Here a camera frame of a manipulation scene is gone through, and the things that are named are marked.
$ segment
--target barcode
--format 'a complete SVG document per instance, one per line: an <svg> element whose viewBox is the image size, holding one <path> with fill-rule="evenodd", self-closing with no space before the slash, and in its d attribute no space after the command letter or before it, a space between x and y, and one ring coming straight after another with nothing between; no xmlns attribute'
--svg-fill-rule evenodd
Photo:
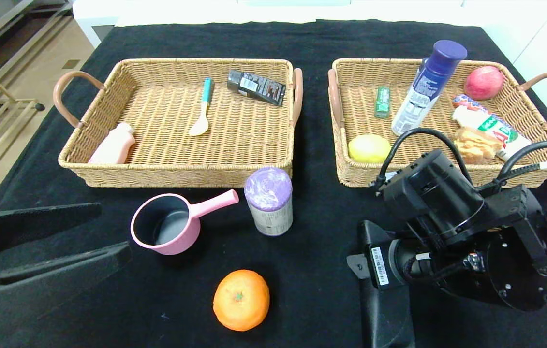
<svg viewBox="0 0 547 348"><path fill-rule="evenodd" d="M402 128L400 128L400 133L402 134L402 133L410 130L411 127L413 127L413 123L404 123Z"/></svg>
<svg viewBox="0 0 547 348"><path fill-rule="evenodd" d="M252 92L256 92L256 88L258 88L258 83L246 79L245 77L241 77L241 82L239 85L243 88L251 90Z"/></svg>
<svg viewBox="0 0 547 348"><path fill-rule="evenodd" d="M381 254L380 247L377 246L372 248L372 259L374 260L374 270L377 273L379 285L386 286L389 284L389 279L387 278L387 271L385 270L385 264L383 262L383 255Z"/></svg>

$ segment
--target purple lid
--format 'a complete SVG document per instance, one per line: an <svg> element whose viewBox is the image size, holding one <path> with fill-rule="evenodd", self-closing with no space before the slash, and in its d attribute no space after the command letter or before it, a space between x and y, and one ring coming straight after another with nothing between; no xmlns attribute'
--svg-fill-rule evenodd
<svg viewBox="0 0 547 348"><path fill-rule="evenodd" d="M461 44L452 40L439 40L432 46L432 55L426 61L426 68L440 75L451 75L466 55L466 48Z"/></svg>
<svg viewBox="0 0 547 348"><path fill-rule="evenodd" d="M291 198L293 184L284 170L262 168L247 178L244 193L247 201L256 209L276 211Z"/></svg>

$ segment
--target red apple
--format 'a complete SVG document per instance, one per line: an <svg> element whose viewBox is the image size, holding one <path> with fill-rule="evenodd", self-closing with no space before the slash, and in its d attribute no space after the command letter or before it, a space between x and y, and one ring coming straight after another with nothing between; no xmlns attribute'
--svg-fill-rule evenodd
<svg viewBox="0 0 547 348"><path fill-rule="evenodd" d="M490 99L499 93L503 80L503 73L494 66L477 68L467 76L465 93L476 101Z"/></svg>

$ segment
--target black tablecloth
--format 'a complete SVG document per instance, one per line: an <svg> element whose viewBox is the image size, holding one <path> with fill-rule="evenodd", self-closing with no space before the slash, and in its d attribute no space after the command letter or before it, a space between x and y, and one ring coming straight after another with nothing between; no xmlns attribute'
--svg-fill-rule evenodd
<svg viewBox="0 0 547 348"><path fill-rule="evenodd" d="M97 288L39 321L22 323L18 340L29 347L360 346L359 287L345 257L355 251L357 223L364 218L383 223L388 214L377 209L371 189L338 183L326 73L337 58L425 57L433 42L444 38L468 48L469 59L505 64L522 81L477 27L371 20L112 29L83 66L101 81L126 58L284 58L304 70L293 170L295 222L281 237L263 236L242 199L202 218L200 238L182 255L142 249L131 240L128 224L147 198L176 192L195 203L224 190L87 187L57 164L73 129L52 109L1 185L0 210L101 202L103 215L1 253L0 269L123 240L130 240L133 259ZM85 81L74 81L63 99L75 115L83 115L95 93ZM547 182L535 192L547 203ZM269 315L245 333L222 327L211 308L218 282L240 268L257 271L271 288ZM521 313L450 297L431 287L413 287L411 305L419 347L547 346L547 307Z"/></svg>

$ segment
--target yellow lemon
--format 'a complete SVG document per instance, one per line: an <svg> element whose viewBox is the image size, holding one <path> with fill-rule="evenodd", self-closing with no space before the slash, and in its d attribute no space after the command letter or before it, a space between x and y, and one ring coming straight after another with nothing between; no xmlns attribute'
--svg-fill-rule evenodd
<svg viewBox="0 0 547 348"><path fill-rule="evenodd" d="M389 142L374 134L357 136L349 143L349 156L362 163L383 163L390 150Z"/></svg>

